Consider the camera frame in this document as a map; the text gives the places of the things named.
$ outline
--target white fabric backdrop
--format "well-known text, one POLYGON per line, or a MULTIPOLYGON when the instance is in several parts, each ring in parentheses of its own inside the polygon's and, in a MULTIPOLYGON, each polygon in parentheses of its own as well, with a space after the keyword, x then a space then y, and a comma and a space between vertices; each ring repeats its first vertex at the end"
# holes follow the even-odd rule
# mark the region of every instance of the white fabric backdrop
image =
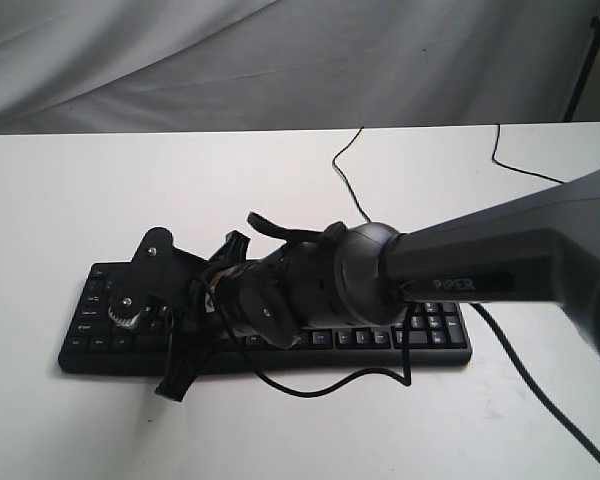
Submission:
POLYGON ((600 0, 0 0, 0 132, 559 121, 600 0))

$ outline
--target black wire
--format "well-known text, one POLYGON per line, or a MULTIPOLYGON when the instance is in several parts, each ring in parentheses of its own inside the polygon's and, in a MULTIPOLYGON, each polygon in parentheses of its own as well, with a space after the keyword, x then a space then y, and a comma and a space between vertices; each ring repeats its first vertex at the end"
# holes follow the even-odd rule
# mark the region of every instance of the black wire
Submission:
POLYGON ((476 312, 480 314, 482 318, 484 318, 485 322, 491 327, 493 333, 495 333, 496 337, 502 344, 502 348, 504 348, 505 353, 513 363, 513 366, 516 368, 524 383, 527 384, 529 389, 534 393, 534 395, 540 400, 540 403, 544 405, 544 407, 551 412, 551 414, 558 420, 564 428, 566 428, 571 435, 575 437, 580 445, 582 445, 587 452, 591 454, 593 458, 600 464, 600 450, 596 447, 589 438, 582 433, 582 431, 576 427, 569 418, 560 411, 558 407, 547 397, 547 395, 540 389, 538 384, 535 382, 531 374, 527 371, 526 367, 516 354, 515 350, 509 343, 506 335, 502 331, 502 329, 498 326, 495 319, 491 316, 489 312, 480 304, 472 303, 471 306, 475 309, 476 312))
MULTIPOLYGON (((286 393, 287 395, 292 395, 294 397, 317 398, 317 397, 322 397, 324 395, 333 393, 336 390, 338 390, 339 388, 344 387, 346 384, 352 382, 353 380, 355 380, 357 378, 363 377, 365 375, 371 375, 371 374, 386 375, 387 377, 395 380, 396 382, 404 385, 405 387, 408 387, 409 385, 411 385, 410 371, 409 371, 408 379, 406 379, 404 377, 401 377, 399 374, 397 374, 393 370, 389 370, 388 368, 370 367, 370 368, 362 368, 360 370, 356 370, 355 372, 344 377, 342 380, 339 380, 338 382, 334 383, 333 385, 323 388, 321 390, 314 390, 311 392, 302 392, 299 390, 294 390, 292 388, 286 387, 286 386, 276 382, 275 380, 272 380, 271 378, 269 378, 262 371, 262 369, 258 365, 255 364, 253 359, 251 357, 249 357, 249 355, 247 355, 247 353, 242 348, 240 341, 238 340, 238 338, 234 335, 233 331, 231 330, 231 326, 229 325, 229 321, 227 319, 227 314, 225 313, 224 309, 222 308, 222 305, 220 304, 220 302, 217 301, 215 293, 213 292, 213 289, 211 288, 211 286, 202 277, 194 276, 194 278, 196 281, 198 281, 200 283, 200 285, 202 285, 202 288, 206 291, 207 295, 209 295, 209 298, 211 299, 211 302, 213 303, 213 305, 216 309, 216 313, 218 314, 218 317, 220 317, 220 321, 223 323, 223 325, 227 331, 227 334, 229 335, 229 338, 231 339, 231 342, 235 346, 236 350, 240 353, 240 355, 242 356, 244 361, 249 365, 249 367, 251 368, 253 373, 256 374, 256 376, 258 378, 260 378, 260 380, 262 380, 264 383, 266 383, 270 387, 275 388, 276 390, 286 393)), ((409 307, 407 307, 407 314, 409 314, 409 312, 414 312, 414 311, 415 311, 415 306, 410 305, 409 307)), ((406 347, 405 347, 405 344, 403 343, 403 349, 404 348, 408 348, 408 342, 407 342, 406 347)))
POLYGON ((532 177, 543 178, 544 180, 549 180, 550 182, 555 182, 555 183, 560 183, 560 184, 565 183, 562 180, 558 180, 557 178, 553 178, 553 177, 550 177, 548 175, 543 175, 542 173, 530 172, 528 170, 522 170, 520 168, 516 168, 516 167, 511 167, 509 165, 505 165, 504 163, 502 163, 499 160, 497 160, 496 159, 496 153, 498 151, 498 145, 500 143, 500 130, 501 130, 501 125, 499 123, 496 123, 496 142, 493 145, 493 153, 491 154, 491 161, 493 163, 495 163, 496 165, 498 165, 498 166, 500 166, 502 168, 506 168, 507 170, 511 170, 513 172, 522 173, 524 175, 531 175, 532 177))
POLYGON ((353 144, 353 142, 356 141, 356 138, 358 138, 358 136, 360 135, 362 130, 364 130, 364 127, 360 127, 358 132, 353 136, 353 138, 349 141, 349 143, 347 143, 342 150, 340 150, 338 153, 336 153, 336 156, 333 157, 333 160, 331 160, 331 166, 338 173, 338 175, 340 176, 340 178, 346 185, 347 190, 349 190, 349 195, 351 195, 351 198, 353 199, 353 203, 356 205, 356 208, 358 209, 358 212, 360 212, 360 215, 362 215, 362 218, 364 218, 365 222, 371 223, 371 219, 369 218, 369 215, 367 215, 366 212, 362 209, 362 206, 360 205, 360 202, 358 201, 358 197, 356 196, 356 192, 353 191, 353 188, 351 187, 351 184, 349 183, 349 179, 347 178, 347 176, 344 174, 344 172, 340 169, 340 167, 336 163, 336 160, 338 159, 338 157, 340 155, 342 155, 353 144))

